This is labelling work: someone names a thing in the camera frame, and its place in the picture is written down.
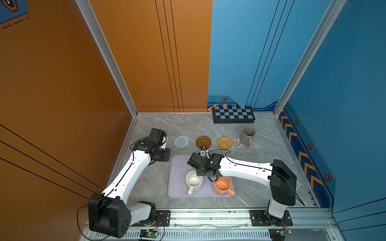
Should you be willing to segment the brown wooden round coaster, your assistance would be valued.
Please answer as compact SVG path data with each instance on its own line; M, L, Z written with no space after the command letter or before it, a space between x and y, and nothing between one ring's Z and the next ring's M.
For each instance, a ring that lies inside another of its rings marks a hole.
M196 139L196 146L201 150L203 147L206 149L210 148L212 145L212 141L208 136L199 136Z

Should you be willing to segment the clear glass round coaster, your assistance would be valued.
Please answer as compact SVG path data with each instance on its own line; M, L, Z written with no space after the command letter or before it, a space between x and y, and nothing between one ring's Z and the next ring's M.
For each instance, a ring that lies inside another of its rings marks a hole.
M189 145L189 138L187 136L178 136L174 140L174 146L178 149L184 149Z

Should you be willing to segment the woven rattan round coaster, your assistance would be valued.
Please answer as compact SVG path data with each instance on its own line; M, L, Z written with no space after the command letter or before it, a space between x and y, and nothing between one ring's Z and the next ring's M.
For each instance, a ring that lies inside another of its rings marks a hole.
M229 150L233 147L233 141L231 138L223 136L217 140L217 145L220 149Z

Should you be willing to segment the pink cherry blossom coaster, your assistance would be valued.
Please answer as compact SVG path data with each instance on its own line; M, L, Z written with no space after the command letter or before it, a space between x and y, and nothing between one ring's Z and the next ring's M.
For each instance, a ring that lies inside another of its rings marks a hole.
M240 142L241 136L242 136L242 133L239 133L237 136L235 136L235 137L233 138L233 142L236 143L237 148L238 148L239 150L250 150L250 149L254 149L254 147L255 147L255 146L254 146L254 141L255 141L254 137L251 138L250 144L249 144L248 146L245 146L245 145L241 144L241 142Z

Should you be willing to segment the grey mug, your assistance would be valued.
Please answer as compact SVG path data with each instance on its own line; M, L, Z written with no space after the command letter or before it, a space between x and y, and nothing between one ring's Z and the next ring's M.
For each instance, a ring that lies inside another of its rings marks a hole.
M245 127L240 135L240 144L246 147L252 146L252 139L255 135L255 130L251 127Z

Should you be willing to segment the white mug purple handle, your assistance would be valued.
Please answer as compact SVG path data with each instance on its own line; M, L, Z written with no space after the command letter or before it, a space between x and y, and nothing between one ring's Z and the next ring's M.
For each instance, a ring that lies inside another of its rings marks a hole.
M167 136L164 136L164 138L163 138L163 143L162 143L162 146L161 146L162 149L165 149L165 148L166 148L167 140L168 140Z

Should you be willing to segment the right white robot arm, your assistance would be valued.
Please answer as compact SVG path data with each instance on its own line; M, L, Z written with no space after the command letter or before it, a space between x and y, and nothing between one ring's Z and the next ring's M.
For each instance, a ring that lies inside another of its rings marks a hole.
M288 207L294 206L297 177L281 160L273 163L252 163L216 154L205 150L203 154L192 153L187 164L196 170L198 176L206 176L219 181L220 177L237 177L257 182L271 190L271 199L267 210L251 214L254 226L291 227L293 220Z

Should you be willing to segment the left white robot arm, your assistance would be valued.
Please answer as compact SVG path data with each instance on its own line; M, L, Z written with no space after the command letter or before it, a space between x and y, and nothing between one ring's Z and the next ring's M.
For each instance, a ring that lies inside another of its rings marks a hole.
M91 231L122 238L130 226L137 223L151 225L156 221L154 203L140 201L127 206L127 202L146 167L169 161L170 149L166 147L166 142L166 132L152 128L149 136L130 146L131 156L117 177L101 194L93 194L88 200L86 207Z

